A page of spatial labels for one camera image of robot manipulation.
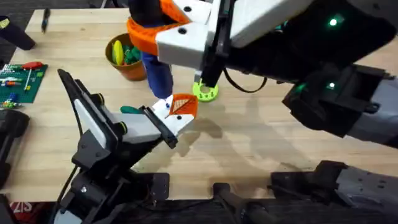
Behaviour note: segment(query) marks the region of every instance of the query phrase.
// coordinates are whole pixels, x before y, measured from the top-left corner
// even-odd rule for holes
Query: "wooden tabletop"
[[[39,60],[49,69],[34,104],[22,109],[31,121],[4,190],[11,200],[55,200],[72,170],[79,135],[58,68],[82,80],[92,93],[102,93],[111,111],[156,101],[146,81],[125,80],[104,56],[106,44],[126,32],[128,15],[127,9],[52,10],[43,34],[43,10],[34,12],[26,31],[37,45],[26,52],[17,49],[12,63]],[[396,74],[397,54],[398,42],[393,41],[361,63]],[[174,92],[190,93],[193,70],[173,66],[173,75]],[[231,76],[248,89],[262,82],[238,72]],[[208,198],[214,182],[228,182],[244,197],[268,197],[271,172],[313,170],[324,159],[398,176],[398,150],[340,139],[297,122],[281,103],[290,85],[270,80],[256,94],[236,90],[224,77],[219,85],[218,99],[200,103],[198,118],[176,149],[161,144],[136,166],[142,172],[168,172],[170,198]]]

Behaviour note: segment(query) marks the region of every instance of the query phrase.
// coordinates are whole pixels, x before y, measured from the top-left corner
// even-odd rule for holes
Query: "blue object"
[[[173,94],[173,76],[170,65],[159,62],[155,55],[141,53],[141,60],[147,73],[149,88],[159,99]]]
[[[141,26],[153,28],[164,26],[162,8],[159,0],[129,0],[131,17]],[[173,94],[173,76],[170,65],[161,63],[157,56],[141,53],[141,60],[147,73],[149,88],[160,99]]]
[[[11,100],[11,102],[15,102],[16,103],[17,100],[18,100],[18,95],[16,93],[10,93],[8,98]]]

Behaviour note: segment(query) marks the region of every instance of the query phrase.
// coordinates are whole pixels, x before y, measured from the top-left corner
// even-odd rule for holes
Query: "black pen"
[[[46,8],[44,9],[44,16],[43,16],[43,22],[42,22],[42,32],[45,33],[45,30],[47,29],[47,25],[49,23],[49,17],[50,17],[50,9]]]

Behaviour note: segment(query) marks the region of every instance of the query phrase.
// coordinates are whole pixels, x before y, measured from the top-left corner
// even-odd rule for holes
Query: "green ring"
[[[201,80],[200,83],[193,83],[192,86],[192,92],[195,96],[197,96],[198,100],[201,102],[210,102],[216,99],[218,95],[218,85],[216,85],[214,88],[210,88],[210,91],[208,93],[202,93],[200,88],[203,86]]]

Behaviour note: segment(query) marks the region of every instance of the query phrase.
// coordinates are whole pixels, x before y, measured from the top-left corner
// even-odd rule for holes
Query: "bowl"
[[[132,63],[131,65],[117,65],[113,62],[112,59],[112,50],[113,50],[113,43],[115,41],[120,40],[120,42],[123,45],[131,45],[130,41],[130,36],[129,34],[121,34],[118,35],[117,37],[113,38],[109,43],[107,44],[105,48],[105,56],[106,59],[108,59],[108,62],[116,68],[126,79],[132,80],[132,81],[141,81],[146,79],[146,73],[145,73],[145,68],[144,65],[142,64],[141,60],[139,60],[136,63]]]

